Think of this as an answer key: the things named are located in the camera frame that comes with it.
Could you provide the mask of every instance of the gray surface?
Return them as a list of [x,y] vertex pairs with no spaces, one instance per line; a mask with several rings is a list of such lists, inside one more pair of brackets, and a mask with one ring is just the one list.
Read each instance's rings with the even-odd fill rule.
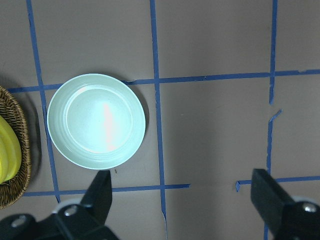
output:
[[278,1],[277,71],[319,68],[319,9],[317,0]]
[[[45,85],[84,73],[125,81],[154,77],[150,1],[31,2]],[[272,2],[155,0],[160,77],[269,72]],[[315,0],[278,1],[277,71],[320,69],[318,9]],[[36,86],[26,1],[3,0],[0,22],[0,85]],[[320,175],[319,76],[277,76],[272,106],[267,77],[160,84],[165,184],[190,184],[165,190],[168,240],[263,239],[250,185],[237,193],[236,181],[250,179],[252,168],[266,167],[268,122],[279,109],[272,175]],[[159,185],[155,87],[130,88],[143,105],[147,130],[138,152],[111,170],[112,184]],[[55,91],[45,91],[47,104]],[[30,128],[33,142],[41,142],[42,159],[27,192],[53,191],[40,94],[14,95],[29,125],[40,129],[37,138]],[[53,156],[59,190],[89,186],[97,171],[67,161],[54,147]],[[320,199],[319,181],[282,186],[292,195]],[[79,195],[61,195],[74,197]],[[23,212],[42,219],[56,203],[54,196],[24,196],[0,210],[0,219]],[[107,224],[124,240],[164,240],[161,209],[159,190],[115,192]]]
[[266,78],[161,85],[166,184],[232,186],[264,168],[268,85]]
[[[82,194],[62,195],[61,200],[82,198]],[[106,225],[121,240],[165,239],[160,191],[114,192]]]
[[272,1],[156,0],[161,78],[270,70]]
[[274,122],[272,175],[320,175],[320,77],[276,78],[275,108],[282,114]]
[[228,184],[192,185],[165,194],[168,239],[263,239],[249,186],[237,193]]
[[16,203],[1,210],[2,218],[13,214],[31,214],[36,221],[48,217],[57,205],[55,196],[28,196],[22,197]]
[[153,77],[148,0],[34,0],[32,5],[45,84],[86,73],[126,81]]
[[26,2],[2,0],[0,23],[1,85],[5,88],[37,85]]

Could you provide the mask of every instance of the plate rim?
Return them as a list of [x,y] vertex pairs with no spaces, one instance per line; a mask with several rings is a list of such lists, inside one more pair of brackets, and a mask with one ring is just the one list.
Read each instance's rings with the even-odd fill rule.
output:
[[[141,116],[143,117],[143,126],[141,126],[141,132],[143,131],[143,134],[141,133],[141,139],[138,141],[138,144],[136,145],[135,147],[135,150],[132,151],[132,153],[128,154],[129,157],[126,159],[126,157],[124,157],[120,163],[116,163],[116,164],[113,164],[113,165],[109,165],[107,167],[90,167],[90,166],[87,166],[87,165],[83,165],[83,164],[80,164],[72,159],[70,159],[70,157],[68,157],[63,151],[61,151],[61,149],[57,146],[57,143],[55,141],[55,139],[52,137],[52,131],[50,130],[50,111],[51,111],[51,107],[52,107],[52,102],[54,102],[54,99],[56,98],[56,95],[60,92],[60,91],[63,91],[64,89],[64,86],[66,86],[68,83],[74,81],[75,79],[78,79],[78,78],[81,78],[81,77],[89,77],[89,76],[101,76],[103,78],[107,78],[107,79],[112,79],[113,81],[116,81],[118,82],[119,84],[121,84],[123,87],[125,87],[126,89],[129,90],[129,92],[133,95],[133,97],[137,100],[137,103],[138,103],[138,106],[140,108],[140,111],[139,111],[139,114],[141,114]],[[100,74],[100,73],[86,73],[86,74],[81,74],[81,75],[78,75],[78,76],[75,76],[71,79],[69,79],[68,81],[66,81],[65,83],[63,83],[58,89],[57,91],[53,94],[51,100],[50,100],[50,103],[49,103],[49,106],[48,106],[48,109],[47,109],[47,116],[46,116],[46,124],[47,124],[47,129],[48,129],[48,133],[49,133],[49,136],[50,136],[50,139],[51,141],[53,142],[54,146],[56,147],[56,149],[59,151],[60,154],[62,154],[68,161],[80,166],[80,167],[83,167],[83,168],[86,168],[86,169],[91,169],[91,170],[106,170],[106,169],[112,169],[114,167],[117,167],[123,163],[125,163],[127,160],[129,160],[139,149],[139,147],[141,146],[143,140],[144,140],[144,137],[146,135],[146,115],[145,115],[145,112],[144,112],[144,109],[143,109],[143,106],[140,102],[140,100],[138,99],[137,95],[126,85],[124,84],[122,81],[112,77],[112,76],[109,76],[109,75],[106,75],[106,74]]]

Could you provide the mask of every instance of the woven basket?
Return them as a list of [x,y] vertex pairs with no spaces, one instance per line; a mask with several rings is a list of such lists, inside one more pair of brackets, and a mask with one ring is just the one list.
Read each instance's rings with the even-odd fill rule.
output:
[[0,184],[0,209],[15,203],[27,189],[31,177],[31,155],[27,122],[23,110],[8,90],[0,86],[0,115],[15,132],[21,147],[22,161],[18,173]]

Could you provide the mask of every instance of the blue tape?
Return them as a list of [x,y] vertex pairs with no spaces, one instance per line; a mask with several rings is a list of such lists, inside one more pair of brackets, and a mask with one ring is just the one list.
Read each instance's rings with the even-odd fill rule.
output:
[[274,103],[275,98],[275,71],[276,71],[276,38],[277,38],[278,0],[272,2],[272,26],[271,26],[271,55],[270,55],[270,87],[269,104]]
[[[159,177],[160,177],[160,185],[165,186],[165,166],[164,166],[164,152],[163,152],[163,140],[162,140],[160,84],[156,83],[154,85],[154,88],[155,88],[156,129],[157,129],[157,140],[158,140]],[[164,218],[166,218],[167,217],[166,191],[164,188],[161,188],[160,196],[161,196],[161,210],[164,215]]]
[[44,90],[55,90],[62,86],[62,83],[43,85]]
[[8,91],[12,94],[15,94],[15,93],[25,93],[25,92],[36,92],[36,91],[40,91],[40,88],[39,86],[23,86],[23,87],[8,88]]
[[252,79],[252,78],[268,78],[269,72],[249,72],[249,73],[234,73],[234,74],[220,74],[220,75],[207,75],[207,76],[185,76],[185,77],[168,77],[160,78],[161,84],[165,83],[185,83],[185,82],[202,82],[214,80],[227,80],[227,79]]
[[320,69],[309,69],[305,71],[290,70],[290,71],[276,71],[276,76],[297,76],[297,75],[315,75],[320,74]]
[[269,104],[274,104],[275,99],[275,77],[270,77],[270,87],[269,87]]
[[251,184],[251,180],[239,180],[235,183],[235,191],[238,193],[240,191],[241,185],[249,185]]
[[50,135],[48,132],[48,126],[47,126],[47,101],[46,101],[44,83],[42,81],[41,65],[40,65],[40,59],[39,59],[37,35],[36,35],[36,28],[35,28],[35,20],[34,20],[34,14],[33,14],[31,0],[26,0],[26,7],[27,7],[27,12],[28,12],[29,24],[30,24],[30,36],[31,36],[32,49],[33,49],[36,77],[37,77],[39,91],[40,91],[42,112],[43,112],[43,118],[44,118],[44,128],[45,128],[45,134],[46,134],[46,138],[47,138],[46,144],[47,144],[48,154],[49,154],[49,162],[50,162],[50,168],[51,168],[51,174],[52,174],[53,188],[54,188],[54,192],[55,192],[55,197],[59,203],[60,202],[60,195],[59,195],[58,179],[57,179],[57,173],[56,173],[51,138],[50,138]]
[[266,168],[267,172],[271,174],[271,153],[272,153],[272,131],[274,127],[274,120],[282,113],[280,109],[274,116],[271,117],[268,123],[268,140],[267,140],[267,157],[266,157]]
[[[136,191],[151,191],[151,190],[161,190],[161,189],[187,189],[190,187],[190,184],[172,184],[165,185],[152,185],[152,186],[128,186],[128,187],[115,187],[112,188],[114,193],[118,192],[136,192]],[[59,191],[59,195],[76,195],[76,194],[85,194],[86,189],[82,190],[62,190]],[[24,197],[35,197],[35,196],[55,196],[55,191],[35,191],[35,192],[25,192]]]
[[263,240],[268,240],[268,231],[269,231],[268,225],[267,225],[267,224],[264,224],[264,228],[263,228]]
[[35,192],[25,192],[23,197],[38,197],[38,196],[55,196],[54,191],[35,191]]
[[152,53],[153,53],[153,73],[154,78],[159,78],[159,58],[158,58],[158,37],[156,20],[156,3],[150,0],[151,34],[152,34]]
[[153,53],[153,73],[155,89],[155,109],[156,109],[156,129],[158,140],[158,158],[159,158],[159,177],[160,177],[160,197],[161,210],[164,219],[167,219],[166,211],[166,191],[165,191],[165,171],[164,171],[164,154],[162,142],[162,123],[161,123],[161,104],[160,104],[160,82],[159,82],[159,57],[158,57],[158,38],[157,38],[157,20],[156,20],[156,2],[150,0],[150,18],[152,33],[152,53]]
[[277,178],[278,183],[320,181],[320,176],[297,176]]

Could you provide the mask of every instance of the painter's tape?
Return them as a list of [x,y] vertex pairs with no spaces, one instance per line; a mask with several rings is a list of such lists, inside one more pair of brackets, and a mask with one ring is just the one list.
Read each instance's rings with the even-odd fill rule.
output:
[[40,91],[40,88],[39,86],[23,86],[23,87],[8,88],[8,91],[12,94],[15,94],[15,93],[25,93],[25,92],[36,92],[36,91]]
[[320,69],[309,69],[305,71],[291,70],[291,71],[276,71],[276,76],[296,76],[296,75],[315,75],[320,74]]
[[235,74],[220,74],[206,76],[185,76],[185,77],[167,77],[160,78],[161,84],[166,83],[187,83],[187,82],[203,82],[214,80],[230,80],[230,79],[252,79],[252,78],[268,78],[269,72],[250,72],[250,73],[235,73]]
[[35,20],[34,20],[34,13],[33,13],[31,0],[26,0],[26,7],[27,7],[28,18],[30,23],[30,36],[31,36],[34,64],[35,64],[35,70],[36,70],[36,77],[38,80],[39,91],[40,91],[40,98],[41,98],[41,105],[42,105],[42,112],[43,112],[43,119],[44,119],[44,128],[45,128],[45,134],[47,138],[46,144],[47,144],[48,153],[49,153],[49,162],[50,162],[50,168],[51,168],[53,188],[54,188],[55,197],[58,203],[60,203],[60,195],[59,195],[59,187],[58,187],[58,179],[57,179],[57,173],[56,173],[56,167],[55,167],[54,154],[53,154],[52,143],[51,143],[51,139],[48,132],[48,126],[47,126],[47,101],[46,101],[46,94],[44,90],[44,83],[42,81]]
[[268,232],[269,232],[268,225],[267,225],[266,223],[264,223],[264,227],[263,227],[263,240],[268,240]]
[[268,123],[268,139],[267,139],[267,157],[266,157],[266,168],[267,172],[271,174],[271,153],[272,153],[272,131],[274,127],[274,120],[282,113],[280,109],[275,115],[271,117]]
[[152,53],[153,53],[153,72],[154,78],[159,78],[159,58],[158,58],[158,37],[156,20],[156,1],[150,0],[151,34],[152,34]]
[[270,86],[269,86],[269,104],[274,104],[275,99],[275,77],[270,77]]
[[278,183],[320,181],[320,176],[297,176],[277,178]]
[[[165,185],[151,185],[151,186],[129,186],[129,187],[114,187],[112,192],[136,192],[136,191],[151,191],[151,190],[161,190],[161,189],[187,189],[190,187],[190,184],[172,184]],[[86,189],[82,190],[62,190],[59,191],[59,195],[75,195],[75,194],[85,194]],[[25,192],[24,197],[35,197],[35,196],[54,196],[55,191],[35,191],[35,192]]]
[[238,193],[240,191],[241,185],[249,185],[251,184],[251,180],[239,180],[235,183],[235,191]]

